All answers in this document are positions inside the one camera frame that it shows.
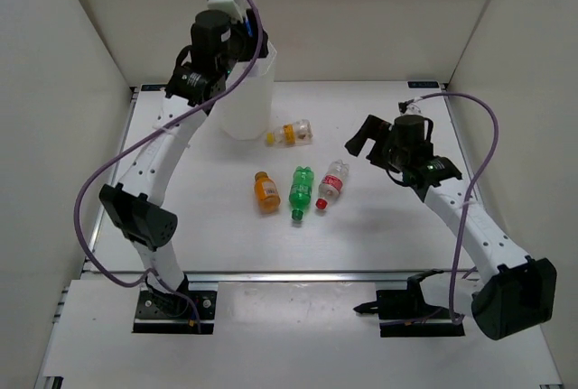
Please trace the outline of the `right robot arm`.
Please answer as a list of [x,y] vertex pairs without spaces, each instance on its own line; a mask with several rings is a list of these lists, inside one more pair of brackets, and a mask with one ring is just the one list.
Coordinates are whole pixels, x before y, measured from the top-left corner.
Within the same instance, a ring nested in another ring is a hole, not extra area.
[[459,169],[434,154],[434,123],[419,115],[399,116],[393,123],[368,116],[346,142],[353,156],[367,141],[367,158],[399,185],[411,189],[452,233],[461,239],[479,279],[462,279],[441,270],[410,277],[400,303],[410,320],[438,309],[473,318],[481,332],[498,340],[540,325],[552,317],[557,272],[546,258],[536,260],[516,245],[467,191]]

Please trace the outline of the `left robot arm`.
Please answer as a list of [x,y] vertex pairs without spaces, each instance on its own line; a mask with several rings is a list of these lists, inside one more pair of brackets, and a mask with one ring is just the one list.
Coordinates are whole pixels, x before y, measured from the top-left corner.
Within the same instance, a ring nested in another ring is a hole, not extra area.
[[153,304],[172,318],[192,317],[188,280],[177,263],[172,237],[178,218],[163,208],[172,174],[211,109],[201,104],[225,92],[239,63],[268,55],[268,36],[254,10],[239,20],[205,10],[191,26],[191,42],[177,55],[156,120],[158,135],[140,149],[116,185],[105,185],[100,202],[131,242],[147,270]]

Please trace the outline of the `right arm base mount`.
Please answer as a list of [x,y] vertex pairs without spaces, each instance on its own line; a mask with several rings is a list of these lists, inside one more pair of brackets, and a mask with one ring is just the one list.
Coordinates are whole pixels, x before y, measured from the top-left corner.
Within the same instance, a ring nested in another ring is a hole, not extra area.
[[353,308],[362,315],[377,315],[382,338],[457,338],[465,335],[463,324],[453,324],[449,311],[427,304],[421,291],[421,282],[442,274],[429,270],[410,276],[404,290],[381,288],[374,301]]

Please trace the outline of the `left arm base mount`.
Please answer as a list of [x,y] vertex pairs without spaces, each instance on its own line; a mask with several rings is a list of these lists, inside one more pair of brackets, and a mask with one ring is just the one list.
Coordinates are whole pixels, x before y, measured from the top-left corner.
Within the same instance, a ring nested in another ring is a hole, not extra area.
[[177,292],[189,299],[160,292],[148,283],[140,288],[133,332],[159,335],[212,335],[216,316],[216,286],[183,282]]

